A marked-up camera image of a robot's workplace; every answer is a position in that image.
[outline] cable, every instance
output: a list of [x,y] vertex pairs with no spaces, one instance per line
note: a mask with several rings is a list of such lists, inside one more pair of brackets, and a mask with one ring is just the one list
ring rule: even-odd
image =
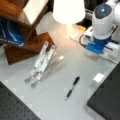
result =
[[82,38],[83,36],[84,36],[84,34],[80,36],[80,38],[79,38],[79,43],[80,43],[81,46],[83,46],[83,47],[85,48],[85,47],[86,47],[86,44],[82,44],[82,42],[81,42],[81,38]]

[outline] lamp light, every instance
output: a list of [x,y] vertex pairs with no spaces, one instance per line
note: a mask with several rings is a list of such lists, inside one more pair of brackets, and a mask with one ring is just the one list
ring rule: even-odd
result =
[[53,17],[57,22],[67,25],[64,31],[67,38],[76,36],[78,32],[73,24],[85,17],[84,0],[54,0]]

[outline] white table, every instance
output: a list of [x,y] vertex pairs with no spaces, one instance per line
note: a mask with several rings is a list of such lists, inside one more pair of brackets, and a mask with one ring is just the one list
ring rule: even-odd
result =
[[[9,66],[3,47],[0,47],[0,80],[42,120],[103,120],[87,107],[87,100],[100,85],[93,80],[96,74],[107,76],[116,65],[89,56],[77,42],[60,35],[61,27],[49,12],[36,28],[38,34],[49,32],[58,54],[65,57],[37,88],[32,89],[30,84],[24,83],[37,56]],[[80,76],[80,81],[65,101],[77,76]]]

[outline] black pen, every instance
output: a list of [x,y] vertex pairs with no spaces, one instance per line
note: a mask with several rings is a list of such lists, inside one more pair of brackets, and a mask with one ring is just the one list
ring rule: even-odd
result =
[[69,90],[68,94],[65,97],[65,100],[67,100],[70,97],[70,95],[71,95],[72,91],[74,90],[75,85],[78,83],[79,79],[80,79],[80,77],[76,77],[72,88]]

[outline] device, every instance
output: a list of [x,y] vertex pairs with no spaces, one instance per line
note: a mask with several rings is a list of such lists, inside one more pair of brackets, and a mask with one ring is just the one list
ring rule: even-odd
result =
[[116,0],[98,5],[92,15],[92,26],[83,35],[87,44],[82,44],[80,37],[81,45],[98,55],[108,53],[114,57],[118,56],[119,40],[113,41],[112,38],[118,33],[120,26],[119,10],[120,3]]

